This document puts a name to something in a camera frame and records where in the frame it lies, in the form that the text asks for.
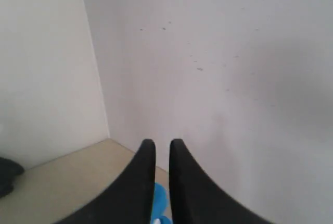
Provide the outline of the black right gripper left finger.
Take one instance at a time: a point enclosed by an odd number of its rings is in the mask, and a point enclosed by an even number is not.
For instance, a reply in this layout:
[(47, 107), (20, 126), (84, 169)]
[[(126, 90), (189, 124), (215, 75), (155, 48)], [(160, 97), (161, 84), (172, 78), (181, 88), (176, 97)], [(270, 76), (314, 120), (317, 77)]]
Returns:
[(142, 141), (130, 163), (95, 199), (58, 223), (150, 223), (156, 146)]

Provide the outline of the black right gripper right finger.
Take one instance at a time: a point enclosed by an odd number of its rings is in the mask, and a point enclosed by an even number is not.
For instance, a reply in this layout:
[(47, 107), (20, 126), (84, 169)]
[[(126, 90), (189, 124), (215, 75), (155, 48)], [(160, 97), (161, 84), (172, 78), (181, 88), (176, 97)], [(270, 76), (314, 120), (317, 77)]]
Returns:
[(270, 223), (223, 191), (181, 139), (170, 143), (169, 191), (174, 223)]

